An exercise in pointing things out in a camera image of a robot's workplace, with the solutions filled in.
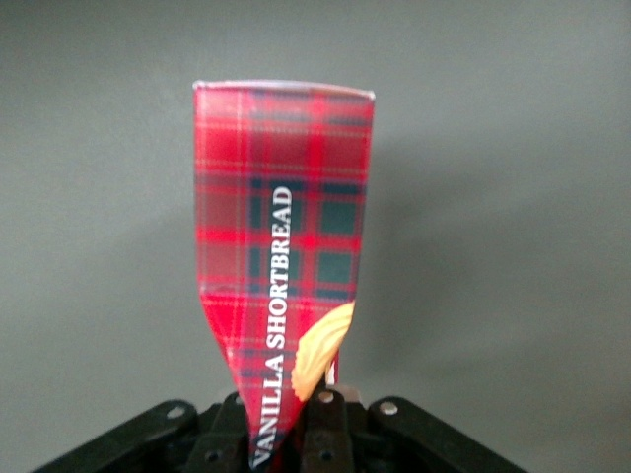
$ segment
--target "red plaid packaging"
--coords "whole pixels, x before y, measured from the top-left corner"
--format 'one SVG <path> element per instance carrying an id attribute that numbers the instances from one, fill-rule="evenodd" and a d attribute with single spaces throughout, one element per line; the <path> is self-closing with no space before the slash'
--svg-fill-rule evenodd
<path id="1" fill-rule="evenodd" d="M 296 385 L 302 337 L 355 299 L 373 109 L 372 93 L 335 86 L 194 86 L 198 289 L 245 404 L 252 468 L 311 394 Z"/>

